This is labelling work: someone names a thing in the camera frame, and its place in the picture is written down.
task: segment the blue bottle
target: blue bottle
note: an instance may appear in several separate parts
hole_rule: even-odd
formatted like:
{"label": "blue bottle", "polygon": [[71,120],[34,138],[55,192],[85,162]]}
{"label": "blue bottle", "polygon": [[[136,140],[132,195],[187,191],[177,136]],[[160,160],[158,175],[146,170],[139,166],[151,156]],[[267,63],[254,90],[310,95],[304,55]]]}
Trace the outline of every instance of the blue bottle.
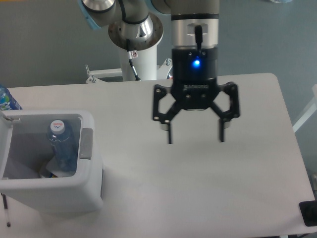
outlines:
{"label": "blue bottle", "polygon": [[9,90],[0,84],[0,110],[20,110],[18,102],[12,97]]}
{"label": "blue bottle", "polygon": [[55,120],[48,129],[48,139],[53,146],[55,157],[62,171],[76,171],[78,147],[70,124]]}

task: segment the table surface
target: table surface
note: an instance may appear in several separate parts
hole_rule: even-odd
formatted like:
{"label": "table surface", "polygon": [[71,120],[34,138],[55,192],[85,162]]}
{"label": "table surface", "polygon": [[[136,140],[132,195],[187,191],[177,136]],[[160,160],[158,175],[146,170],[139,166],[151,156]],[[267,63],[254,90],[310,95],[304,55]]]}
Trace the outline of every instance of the table surface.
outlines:
{"label": "table surface", "polygon": [[[8,199],[6,238],[250,238],[316,232],[299,202],[314,200],[276,77],[219,77],[239,85],[241,117],[218,141],[211,111],[181,111],[174,144],[151,120],[153,85],[98,83],[10,89],[24,109],[86,109],[105,166],[104,207],[43,214]],[[172,103],[162,102],[161,110]],[[228,108],[228,97],[218,104]]]}

